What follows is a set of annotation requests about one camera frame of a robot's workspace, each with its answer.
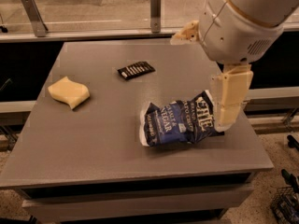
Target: sponge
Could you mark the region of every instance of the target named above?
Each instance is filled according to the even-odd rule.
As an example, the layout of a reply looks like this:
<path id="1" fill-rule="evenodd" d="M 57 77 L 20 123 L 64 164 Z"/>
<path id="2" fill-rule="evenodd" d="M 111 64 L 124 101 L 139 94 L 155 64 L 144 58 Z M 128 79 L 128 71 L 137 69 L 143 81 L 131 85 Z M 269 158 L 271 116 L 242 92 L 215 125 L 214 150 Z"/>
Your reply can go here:
<path id="1" fill-rule="evenodd" d="M 71 81 L 68 77 L 64 77 L 49 86 L 48 91 L 53 99 L 67 103 L 71 109 L 90 97 L 86 86 Z"/>

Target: gray tabletop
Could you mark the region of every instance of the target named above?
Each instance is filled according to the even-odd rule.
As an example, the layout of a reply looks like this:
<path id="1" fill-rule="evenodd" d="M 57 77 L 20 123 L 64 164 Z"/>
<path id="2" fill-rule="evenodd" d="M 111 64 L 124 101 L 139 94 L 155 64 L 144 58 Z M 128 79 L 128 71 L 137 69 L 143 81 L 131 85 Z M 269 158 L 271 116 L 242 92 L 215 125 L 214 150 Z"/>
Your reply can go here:
<path id="1" fill-rule="evenodd" d="M 131 81 L 119 76 L 118 68 L 138 61 L 148 61 L 156 72 Z M 199 45 L 170 46 L 168 39 L 64 43 L 0 176 L 0 188 L 271 169 L 244 113 L 224 136 L 197 145 L 141 146 L 139 113 L 145 103 L 192 99 L 209 89 L 217 72 Z M 74 111 L 47 90 L 65 76 L 91 93 Z"/>

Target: wire basket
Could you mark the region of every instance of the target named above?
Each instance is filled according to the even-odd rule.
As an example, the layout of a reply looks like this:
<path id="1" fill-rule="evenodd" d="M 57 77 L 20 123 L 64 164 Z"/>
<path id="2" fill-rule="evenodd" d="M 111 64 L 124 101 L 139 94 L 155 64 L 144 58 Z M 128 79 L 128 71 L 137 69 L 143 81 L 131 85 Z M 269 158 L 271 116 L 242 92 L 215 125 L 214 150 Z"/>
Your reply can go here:
<path id="1" fill-rule="evenodd" d="M 277 190 L 271 209 L 279 224 L 299 224 L 299 204 L 292 187 Z"/>

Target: table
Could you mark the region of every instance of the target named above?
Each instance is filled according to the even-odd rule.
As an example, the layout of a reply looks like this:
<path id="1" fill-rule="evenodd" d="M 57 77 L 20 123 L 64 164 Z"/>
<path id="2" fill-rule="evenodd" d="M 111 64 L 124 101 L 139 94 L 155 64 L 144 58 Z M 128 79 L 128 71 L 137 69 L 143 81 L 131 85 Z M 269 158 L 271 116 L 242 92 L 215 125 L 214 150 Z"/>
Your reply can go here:
<path id="1" fill-rule="evenodd" d="M 118 68 L 138 61 L 156 72 L 119 76 Z M 64 43 L 0 188 L 18 191 L 42 222 L 221 217 L 252 193 L 257 173 L 273 168 L 243 112 L 225 135 L 197 145 L 142 147 L 138 138 L 145 103 L 192 99 L 219 72 L 199 45 L 166 38 Z M 65 76 L 90 90 L 74 111 L 47 90 Z"/>

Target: blue chip bag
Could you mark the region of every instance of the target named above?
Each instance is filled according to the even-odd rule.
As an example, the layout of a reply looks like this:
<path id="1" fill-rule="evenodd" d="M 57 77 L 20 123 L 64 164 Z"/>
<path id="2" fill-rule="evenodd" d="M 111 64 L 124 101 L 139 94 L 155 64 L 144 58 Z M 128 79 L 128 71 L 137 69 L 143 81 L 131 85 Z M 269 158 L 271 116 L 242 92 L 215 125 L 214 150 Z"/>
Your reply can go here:
<path id="1" fill-rule="evenodd" d="M 147 147 L 174 142 L 196 144 L 206 137 L 218 135 L 208 91 L 190 101 L 178 100 L 162 108 L 150 103 L 141 111 L 140 119 L 140 141 Z"/>

